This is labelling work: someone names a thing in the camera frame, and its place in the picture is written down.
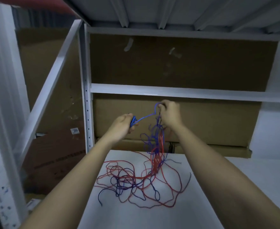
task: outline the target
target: metal shelving unit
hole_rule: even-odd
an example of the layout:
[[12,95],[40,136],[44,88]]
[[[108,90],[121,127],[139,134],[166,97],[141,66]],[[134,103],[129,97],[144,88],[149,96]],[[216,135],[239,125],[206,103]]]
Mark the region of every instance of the metal shelving unit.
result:
[[280,41],[280,0],[64,1],[82,20],[74,21],[14,148],[6,146],[0,126],[0,218],[6,228],[17,228],[27,216],[18,171],[76,35],[87,152],[94,145],[92,93],[280,103],[280,92],[94,84],[90,71],[90,33]]

